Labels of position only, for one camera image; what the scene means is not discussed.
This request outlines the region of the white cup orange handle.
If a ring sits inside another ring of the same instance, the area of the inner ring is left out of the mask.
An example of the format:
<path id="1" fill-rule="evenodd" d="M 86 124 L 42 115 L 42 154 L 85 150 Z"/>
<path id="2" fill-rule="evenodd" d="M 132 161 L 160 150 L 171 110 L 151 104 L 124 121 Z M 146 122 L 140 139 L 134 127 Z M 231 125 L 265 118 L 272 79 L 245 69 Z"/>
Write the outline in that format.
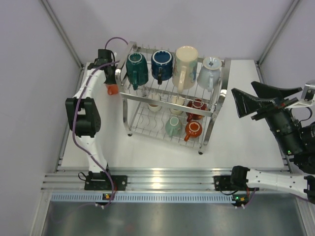
<path id="1" fill-rule="evenodd" d="M 208 110 L 207 104 L 201 98 L 196 98 L 192 101 L 189 101 L 187 104 L 187 107 L 193 108 L 195 110 L 201 110 L 201 111 Z M 187 122 L 191 122 L 193 120 L 201 120 L 204 117 L 203 115 L 188 113 L 188 112 L 186 112 L 186 115 L 187 115 Z"/>

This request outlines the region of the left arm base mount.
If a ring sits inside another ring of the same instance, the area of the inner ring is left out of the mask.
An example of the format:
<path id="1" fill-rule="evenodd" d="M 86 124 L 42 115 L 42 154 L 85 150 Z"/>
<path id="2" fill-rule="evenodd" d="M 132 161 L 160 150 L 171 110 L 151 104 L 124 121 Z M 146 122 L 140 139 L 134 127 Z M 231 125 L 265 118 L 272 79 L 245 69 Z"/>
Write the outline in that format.
<path id="1" fill-rule="evenodd" d="M 114 184 L 114 191 L 125 191 L 127 186 L 126 175 L 111 175 Z M 93 173 L 89 172 L 85 179 L 84 190 L 88 191 L 101 191 L 112 190 L 112 184 L 109 177 L 104 172 Z"/>

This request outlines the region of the orange mug white interior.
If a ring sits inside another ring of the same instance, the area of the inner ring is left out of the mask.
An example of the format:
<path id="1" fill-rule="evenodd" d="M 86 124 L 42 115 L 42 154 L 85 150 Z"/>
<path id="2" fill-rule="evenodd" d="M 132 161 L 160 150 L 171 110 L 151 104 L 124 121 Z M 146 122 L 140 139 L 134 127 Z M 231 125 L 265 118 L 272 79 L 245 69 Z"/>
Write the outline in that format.
<path id="1" fill-rule="evenodd" d="M 119 88 L 117 84 L 111 84 L 111 85 L 106 84 L 106 88 L 107 88 L 108 95 L 115 95 L 119 93 Z"/>

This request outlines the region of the navy blue mug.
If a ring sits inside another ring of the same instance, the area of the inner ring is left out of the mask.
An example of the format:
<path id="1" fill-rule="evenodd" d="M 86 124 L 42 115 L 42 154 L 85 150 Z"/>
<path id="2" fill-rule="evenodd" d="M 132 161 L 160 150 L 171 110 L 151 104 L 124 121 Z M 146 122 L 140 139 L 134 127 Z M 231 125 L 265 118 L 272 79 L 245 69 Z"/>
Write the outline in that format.
<path id="1" fill-rule="evenodd" d="M 152 76 L 161 85 L 167 81 L 173 74 L 173 55 L 167 50 L 158 50 L 151 56 Z"/>

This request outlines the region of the small cream steel tumbler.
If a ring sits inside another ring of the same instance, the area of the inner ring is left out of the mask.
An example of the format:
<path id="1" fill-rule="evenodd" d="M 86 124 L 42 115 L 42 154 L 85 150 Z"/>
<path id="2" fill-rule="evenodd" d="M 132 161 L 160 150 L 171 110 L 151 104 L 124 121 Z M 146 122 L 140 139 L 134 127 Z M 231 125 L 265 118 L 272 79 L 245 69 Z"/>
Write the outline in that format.
<path id="1" fill-rule="evenodd" d="M 185 99 L 182 96 L 172 96 L 171 97 L 171 103 L 172 104 L 183 106 L 184 102 L 185 102 Z M 178 116 L 178 115 L 182 114 L 183 111 L 170 108 L 170 113 L 175 115 L 175 116 Z"/>

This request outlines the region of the dark teal mug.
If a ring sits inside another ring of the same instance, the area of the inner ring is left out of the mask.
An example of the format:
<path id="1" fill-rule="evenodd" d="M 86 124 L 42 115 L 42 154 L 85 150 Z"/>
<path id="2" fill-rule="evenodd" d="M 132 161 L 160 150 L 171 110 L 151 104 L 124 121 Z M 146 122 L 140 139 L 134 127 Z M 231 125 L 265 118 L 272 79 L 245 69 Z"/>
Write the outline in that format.
<path id="1" fill-rule="evenodd" d="M 132 84 L 133 90 L 137 90 L 149 80 L 147 61 L 139 52 L 134 52 L 128 55 L 126 70 L 128 81 Z"/>

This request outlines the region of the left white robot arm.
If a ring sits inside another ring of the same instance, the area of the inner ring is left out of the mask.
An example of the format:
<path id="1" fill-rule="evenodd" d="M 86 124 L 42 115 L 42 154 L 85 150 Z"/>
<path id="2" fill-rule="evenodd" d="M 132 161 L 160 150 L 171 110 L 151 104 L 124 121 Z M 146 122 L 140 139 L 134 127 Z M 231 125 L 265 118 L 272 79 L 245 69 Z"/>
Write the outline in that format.
<path id="1" fill-rule="evenodd" d="M 87 67 L 87 74 L 77 93 L 65 101 L 69 128 L 75 145 L 82 150 L 89 163 L 89 179 L 103 190 L 112 185 L 108 163 L 97 140 L 101 117 L 95 98 L 106 80 L 114 75 L 115 55 L 107 49 L 99 49 L 97 58 Z"/>

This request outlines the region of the mint green mug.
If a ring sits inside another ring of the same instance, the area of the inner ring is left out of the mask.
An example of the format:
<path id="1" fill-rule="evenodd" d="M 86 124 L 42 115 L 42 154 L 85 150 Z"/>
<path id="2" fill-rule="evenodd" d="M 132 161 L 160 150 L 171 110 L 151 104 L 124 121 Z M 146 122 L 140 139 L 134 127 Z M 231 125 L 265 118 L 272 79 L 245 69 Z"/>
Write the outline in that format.
<path id="1" fill-rule="evenodd" d="M 182 126 L 178 117 L 171 117 L 165 125 L 165 132 L 169 137 L 179 136 L 182 132 Z"/>

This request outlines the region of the orange cup black interior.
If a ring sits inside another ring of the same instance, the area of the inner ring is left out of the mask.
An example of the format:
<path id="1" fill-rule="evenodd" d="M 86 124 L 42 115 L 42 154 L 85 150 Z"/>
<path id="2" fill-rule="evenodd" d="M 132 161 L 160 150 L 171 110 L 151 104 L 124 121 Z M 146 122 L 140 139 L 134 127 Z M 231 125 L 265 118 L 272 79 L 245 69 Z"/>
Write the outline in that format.
<path id="1" fill-rule="evenodd" d="M 185 142 L 187 142 L 190 138 L 199 137 L 202 134 L 202 125 L 197 121 L 190 121 L 185 127 L 185 133 Z"/>

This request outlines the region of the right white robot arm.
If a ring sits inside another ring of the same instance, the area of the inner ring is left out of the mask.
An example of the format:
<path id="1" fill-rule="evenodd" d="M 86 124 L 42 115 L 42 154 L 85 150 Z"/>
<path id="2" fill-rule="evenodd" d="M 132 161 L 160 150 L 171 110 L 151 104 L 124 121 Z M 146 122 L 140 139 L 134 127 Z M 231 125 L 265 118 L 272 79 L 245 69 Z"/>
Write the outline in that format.
<path id="1" fill-rule="evenodd" d="M 266 120 L 288 165 L 289 173 L 271 173 L 234 166 L 230 184 L 234 189 L 263 188 L 292 194 L 309 203 L 315 202 L 315 124 L 302 126 L 292 110 L 310 109 L 315 104 L 315 82 L 303 88 L 277 88 L 251 83 L 256 96 L 237 88 L 231 90 L 240 118 Z"/>

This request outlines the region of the cream floral mug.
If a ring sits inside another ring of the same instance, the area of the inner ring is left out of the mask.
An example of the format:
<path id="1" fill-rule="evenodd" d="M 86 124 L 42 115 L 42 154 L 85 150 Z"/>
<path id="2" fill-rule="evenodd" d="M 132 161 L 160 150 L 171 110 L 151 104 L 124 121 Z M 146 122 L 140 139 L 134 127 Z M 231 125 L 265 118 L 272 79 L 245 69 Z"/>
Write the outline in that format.
<path id="1" fill-rule="evenodd" d="M 198 51 L 192 46 L 182 46 L 175 52 L 172 83 L 180 94 L 196 82 Z"/>

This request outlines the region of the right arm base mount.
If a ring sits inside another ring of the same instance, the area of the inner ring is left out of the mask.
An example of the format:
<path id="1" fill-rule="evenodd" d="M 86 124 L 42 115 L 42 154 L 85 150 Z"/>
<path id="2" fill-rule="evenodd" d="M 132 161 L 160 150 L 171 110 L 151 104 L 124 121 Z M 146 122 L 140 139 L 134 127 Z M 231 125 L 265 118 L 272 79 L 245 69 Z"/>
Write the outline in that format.
<path id="1" fill-rule="evenodd" d="M 255 188 L 248 187 L 246 178 L 250 169 L 243 166 L 234 166 L 230 175 L 214 176 L 215 190 L 225 195 L 233 195 L 238 191 L 254 191 Z"/>

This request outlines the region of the light blue mug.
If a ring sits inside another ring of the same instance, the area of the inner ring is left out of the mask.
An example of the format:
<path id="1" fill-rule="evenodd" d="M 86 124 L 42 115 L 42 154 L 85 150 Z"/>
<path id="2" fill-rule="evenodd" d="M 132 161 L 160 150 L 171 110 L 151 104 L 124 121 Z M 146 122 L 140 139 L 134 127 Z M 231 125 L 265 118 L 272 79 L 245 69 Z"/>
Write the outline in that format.
<path id="1" fill-rule="evenodd" d="M 222 61 L 218 57 L 206 57 L 202 62 L 197 83 L 200 87 L 211 92 L 214 84 L 219 81 Z"/>

